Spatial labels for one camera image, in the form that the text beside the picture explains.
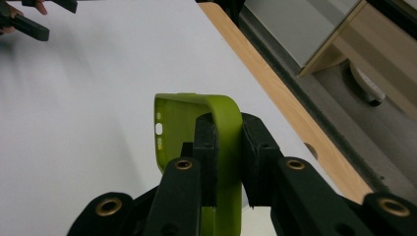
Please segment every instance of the lime green phone case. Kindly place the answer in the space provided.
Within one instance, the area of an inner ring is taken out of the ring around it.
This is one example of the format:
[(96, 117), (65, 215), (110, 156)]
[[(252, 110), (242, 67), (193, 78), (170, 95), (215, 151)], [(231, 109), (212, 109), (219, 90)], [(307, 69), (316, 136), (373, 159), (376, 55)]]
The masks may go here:
[(203, 207), (202, 235), (240, 235), (242, 187), (239, 178), (242, 115), (224, 95), (159, 93), (154, 100), (156, 161), (161, 172), (192, 142), (196, 118), (211, 113), (217, 129), (217, 207)]

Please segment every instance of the black clamp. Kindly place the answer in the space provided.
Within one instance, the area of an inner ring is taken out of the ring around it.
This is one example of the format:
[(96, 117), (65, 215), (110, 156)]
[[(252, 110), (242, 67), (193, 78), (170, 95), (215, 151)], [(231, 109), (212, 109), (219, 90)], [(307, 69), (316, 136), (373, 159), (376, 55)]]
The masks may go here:
[[(77, 1), (76, 0), (53, 0), (56, 4), (62, 6), (70, 12), (76, 13)], [(34, 7), (36, 0), (22, 0), (22, 5)], [(16, 30), (33, 37), (39, 41), (47, 41), (49, 39), (49, 29), (20, 15), (17, 14), (12, 17), (9, 5), (5, 0), (0, 0), (0, 29), (14, 27)]]
[[(284, 157), (261, 119), (242, 117), (241, 180), (251, 207), (271, 207), (278, 235), (416, 235), (415, 205), (389, 193), (370, 194), (362, 205), (346, 200), (310, 163)], [(200, 235), (201, 207), (215, 207), (213, 127), (210, 114), (199, 117), (194, 142), (183, 144), (158, 187), (135, 200), (118, 193), (96, 198), (68, 235)]]

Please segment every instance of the brass grommet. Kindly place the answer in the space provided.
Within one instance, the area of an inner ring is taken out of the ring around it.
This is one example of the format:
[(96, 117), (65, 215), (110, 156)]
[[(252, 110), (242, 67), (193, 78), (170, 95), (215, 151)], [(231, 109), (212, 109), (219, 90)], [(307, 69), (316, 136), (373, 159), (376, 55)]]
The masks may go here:
[(306, 165), (298, 160), (290, 159), (286, 162), (286, 165), (288, 168), (294, 169), (294, 170), (302, 170), (306, 168)]
[(95, 213), (99, 216), (109, 216), (119, 211), (122, 204), (119, 198), (104, 199), (95, 207)]
[(192, 166), (193, 166), (193, 162), (191, 162), (190, 160), (178, 160), (175, 163), (175, 167), (179, 170), (190, 169)]
[(399, 203), (396, 200), (386, 198), (378, 199), (378, 205), (386, 212), (399, 217), (406, 217), (410, 215), (410, 210), (407, 208), (407, 206), (404, 206), (402, 203)]

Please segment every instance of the table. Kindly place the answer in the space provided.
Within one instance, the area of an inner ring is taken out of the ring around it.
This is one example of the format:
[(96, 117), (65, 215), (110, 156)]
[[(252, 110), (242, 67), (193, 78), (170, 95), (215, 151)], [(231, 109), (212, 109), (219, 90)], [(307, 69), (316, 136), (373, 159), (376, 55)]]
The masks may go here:
[(48, 42), (0, 38), (0, 234), (65, 235), (93, 198), (158, 184), (153, 97), (227, 94), (264, 120), (285, 155), (335, 188), (273, 99), (189, 0), (46, 3)]

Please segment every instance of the person's hand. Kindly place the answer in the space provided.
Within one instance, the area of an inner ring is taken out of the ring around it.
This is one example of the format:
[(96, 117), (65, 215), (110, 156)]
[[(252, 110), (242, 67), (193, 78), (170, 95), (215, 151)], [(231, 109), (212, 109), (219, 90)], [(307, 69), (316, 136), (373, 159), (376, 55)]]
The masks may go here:
[(37, 9), (37, 11), (42, 15), (48, 14), (48, 12), (46, 11), (45, 6), (43, 6), (44, 1), (45, 0), (36, 0), (36, 5), (34, 5), (34, 7)]
[[(36, 0), (34, 8), (36, 8), (36, 10), (40, 14), (46, 15), (46, 14), (48, 14), (48, 12), (46, 11), (45, 6), (43, 6), (43, 2), (44, 2), (44, 0)], [(10, 9), (10, 12), (12, 14), (12, 18), (14, 18), (16, 16), (16, 14), (19, 14), (19, 15), (22, 15), (22, 16), (24, 15), (23, 12), (19, 11), (18, 9), (14, 8), (13, 6), (9, 5), (9, 9)], [(2, 29), (0, 29), (0, 34), (13, 32), (14, 30), (16, 30), (14, 27), (2, 28)]]

